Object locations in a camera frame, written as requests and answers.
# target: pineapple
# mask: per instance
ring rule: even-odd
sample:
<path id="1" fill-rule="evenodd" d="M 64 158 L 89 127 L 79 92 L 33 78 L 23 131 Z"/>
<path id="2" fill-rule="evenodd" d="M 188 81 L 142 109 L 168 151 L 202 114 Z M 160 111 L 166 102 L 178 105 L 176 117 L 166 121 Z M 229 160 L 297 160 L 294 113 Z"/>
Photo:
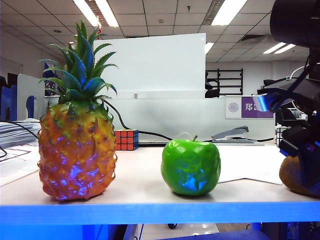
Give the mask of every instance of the pineapple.
<path id="1" fill-rule="evenodd" d="M 109 46 L 105 43 L 93 52 L 98 28 L 87 36 L 83 21 L 76 24 L 76 43 L 67 48 L 56 45 L 66 61 L 61 67 L 54 63 L 62 78 L 42 78 L 57 84 L 60 95 L 54 106 L 47 107 L 40 120 L 38 134 L 40 161 L 39 176 L 43 190 L 59 201 L 89 199 L 102 193 L 115 179 L 117 161 L 116 136 L 113 118 L 104 107 L 103 95 L 98 92 L 106 87 L 116 89 L 100 78 L 102 71 L 114 64 L 105 64 L 115 53 L 110 52 L 95 64 L 95 54 Z"/>

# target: pineapple crown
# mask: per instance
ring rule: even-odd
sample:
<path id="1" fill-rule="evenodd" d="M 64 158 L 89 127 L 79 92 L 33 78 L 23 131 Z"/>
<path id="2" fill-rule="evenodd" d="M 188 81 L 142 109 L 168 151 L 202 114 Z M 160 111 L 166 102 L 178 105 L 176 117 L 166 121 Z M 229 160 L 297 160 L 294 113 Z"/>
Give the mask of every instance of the pineapple crown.
<path id="1" fill-rule="evenodd" d="M 113 89 L 116 93 L 116 88 L 106 83 L 101 74 L 106 67 L 115 66 L 115 64 L 105 64 L 107 60 L 116 52 L 112 51 L 102 56 L 95 63 L 95 55 L 104 47 L 110 46 L 110 43 L 99 45 L 93 51 L 94 40 L 104 36 L 103 33 L 97 34 L 99 28 L 97 27 L 91 35 L 88 35 L 86 24 L 81 20 L 80 24 L 76 24 L 77 35 L 75 35 L 75 43 L 68 44 L 67 47 L 56 46 L 62 52 L 65 59 L 65 66 L 62 67 L 57 61 L 52 59 L 42 59 L 54 64 L 54 66 L 47 68 L 45 71 L 55 70 L 61 73 L 61 79 L 57 77 L 41 78 L 41 81 L 50 80 L 58 86 L 58 90 L 48 89 L 60 95 L 59 104 L 70 101 L 92 101 L 96 102 L 97 99 L 106 97 L 98 95 L 98 92 L 104 87 Z"/>

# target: fluorescent light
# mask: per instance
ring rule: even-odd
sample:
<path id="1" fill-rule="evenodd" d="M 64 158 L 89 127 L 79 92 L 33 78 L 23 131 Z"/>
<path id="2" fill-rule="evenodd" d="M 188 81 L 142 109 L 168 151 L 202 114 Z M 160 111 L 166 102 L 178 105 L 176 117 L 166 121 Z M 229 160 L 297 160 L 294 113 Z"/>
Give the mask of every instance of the fluorescent light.
<path id="1" fill-rule="evenodd" d="M 295 47 L 296 45 L 294 44 L 289 44 L 288 46 L 285 46 L 283 48 L 281 48 L 280 50 L 276 51 L 274 54 L 282 54 L 283 52 L 292 49 L 293 47 Z"/>
<path id="2" fill-rule="evenodd" d="M 278 43 L 277 45 L 271 47 L 270 49 L 268 49 L 267 51 L 265 51 L 263 54 L 270 54 L 272 53 L 273 51 L 281 48 L 282 46 L 286 45 L 284 42 L 280 42 Z"/>
<path id="3" fill-rule="evenodd" d="M 101 23 L 98 21 L 97 16 L 94 14 L 85 0 L 73 1 L 93 27 L 101 27 Z"/>
<path id="4" fill-rule="evenodd" d="M 214 42 L 207 42 L 206 45 L 204 46 L 204 54 L 206 55 L 210 49 L 212 48 L 212 46 L 214 45 Z"/>
<path id="5" fill-rule="evenodd" d="M 105 20 L 109 24 L 110 27 L 119 27 L 119 24 L 115 18 L 114 13 L 112 12 L 107 0 L 95 0 L 95 3 L 99 7 L 102 15 L 104 16 Z"/>
<path id="6" fill-rule="evenodd" d="M 211 25 L 229 25 L 247 0 L 224 0 Z"/>

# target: white desk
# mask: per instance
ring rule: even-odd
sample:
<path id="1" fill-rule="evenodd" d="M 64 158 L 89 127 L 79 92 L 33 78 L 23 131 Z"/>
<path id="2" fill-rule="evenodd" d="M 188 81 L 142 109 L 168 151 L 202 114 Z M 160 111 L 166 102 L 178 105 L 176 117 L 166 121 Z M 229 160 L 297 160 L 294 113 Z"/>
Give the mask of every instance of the white desk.
<path id="1" fill-rule="evenodd" d="M 118 151 L 115 180 L 88 201 L 54 200 L 43 192 L 38 172 L 4 185 L 0 224 L 320 221 L 320 200 L 290 192 L 284 185 L 242 179 L 219 183 L 202 197 L 176 195 L 161 177 L 162 150 Z"/>

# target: rubik's cube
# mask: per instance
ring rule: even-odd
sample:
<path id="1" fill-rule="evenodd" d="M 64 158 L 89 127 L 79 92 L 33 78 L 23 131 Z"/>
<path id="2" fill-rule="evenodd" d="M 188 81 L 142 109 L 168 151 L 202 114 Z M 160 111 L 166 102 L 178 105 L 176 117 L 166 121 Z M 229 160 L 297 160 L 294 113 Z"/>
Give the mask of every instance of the rubik's cube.
<path id="1" fill-rule="evenodd" d="M 137 129 L 121 129 L 116 130 L 115 150 L 136 150 L 139 147 L 139 130 Z"/>

